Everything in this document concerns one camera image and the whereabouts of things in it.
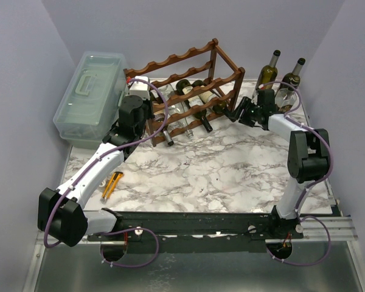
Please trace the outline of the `dark green wine bottle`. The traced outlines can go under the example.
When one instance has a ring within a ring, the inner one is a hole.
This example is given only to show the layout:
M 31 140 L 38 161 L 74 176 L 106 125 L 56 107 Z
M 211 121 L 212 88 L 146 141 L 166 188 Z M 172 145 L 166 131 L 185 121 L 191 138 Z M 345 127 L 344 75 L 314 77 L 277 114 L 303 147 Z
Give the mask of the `dark green wine bottle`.
M 201 80 L 196 80 L 192 83 L 193 87 L 204 87 L 206 84 Z M 203 103 L 208 103 L 211 100 L 218 98 L 214 90 L 206 91 L 199 94 L 199 98 L 202 100 Z M 228 119 L 232 118 L 232 114 L 228 109 L 228 104 L 225 100 L 222 100 L 211 107 L 211 110 L 216 114 L 224 114 Z
M 176 84 L 176 90 L 178 94 L 182 96 L 191 92 L 193 90 L 193 86 L 188 80 L 183 79 Z M 193 106 L 204 105 L 199 96 L 192 96 L 191 98 L 187 99 L 185 103 L 189 108 L 192 108 Z M 197 113 L 194 114 L 194 117 L 200 120 L 206 131 L 210 133 L 213 130 L 213 128 L 210 125 L 209 121 L 207 120 L 206 116 L 207 116 L 207 111 L 205 109 L 198 111 Z

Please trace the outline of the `clear bottle black cap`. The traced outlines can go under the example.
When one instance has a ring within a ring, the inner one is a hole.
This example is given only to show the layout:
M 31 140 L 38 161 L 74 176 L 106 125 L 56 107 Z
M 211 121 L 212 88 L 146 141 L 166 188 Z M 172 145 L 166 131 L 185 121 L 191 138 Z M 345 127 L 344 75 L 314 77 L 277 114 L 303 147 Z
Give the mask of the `clear bottle black cap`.
M 277 110 L 281 113 L 285 113 L 292 109 L 296 100 L 296 93 L 289 88 L 279 89 L 275 95 L 275 104 L 277 106 Z

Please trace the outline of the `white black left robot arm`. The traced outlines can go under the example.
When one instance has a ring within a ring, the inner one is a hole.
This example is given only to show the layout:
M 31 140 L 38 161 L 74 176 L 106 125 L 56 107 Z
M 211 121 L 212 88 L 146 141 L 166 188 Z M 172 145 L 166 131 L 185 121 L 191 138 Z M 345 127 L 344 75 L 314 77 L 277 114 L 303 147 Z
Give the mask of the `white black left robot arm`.
M 39 196 L 38 229 L 44 233 L 44 244 L 49 237 L 70 247 L 91 234 L 103 234 L 117 240 L 123 231 L 113 211 L 86 213 L 84 208 L 101 182 L 120 166 L 143 142 L 145 124 L 153 117 L 149 100 L 136 95 L 122 99 L 118 119 L 107 132 L 91 159 L 69 180 L 56 189 L 45 188 Z

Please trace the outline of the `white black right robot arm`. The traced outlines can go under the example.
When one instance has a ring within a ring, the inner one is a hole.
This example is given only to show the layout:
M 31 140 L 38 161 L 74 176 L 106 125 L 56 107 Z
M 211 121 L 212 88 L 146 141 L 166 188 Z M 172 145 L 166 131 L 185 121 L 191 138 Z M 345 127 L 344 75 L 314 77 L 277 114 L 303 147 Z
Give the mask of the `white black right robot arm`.
M 332 171 L 329 134 L 325 129 L 309 128 L 278 111 L 272 89 L 260 89 L 256 103 L 249 97 L 242 98 L 228 118 L 249 127 L 260 125 L 289 143 L 287 169 L 290 179 L 282 198 L 273 207 L 267 225 L 272 237 L 282 238 L 300 223 L 300 209 L 307 194 Z

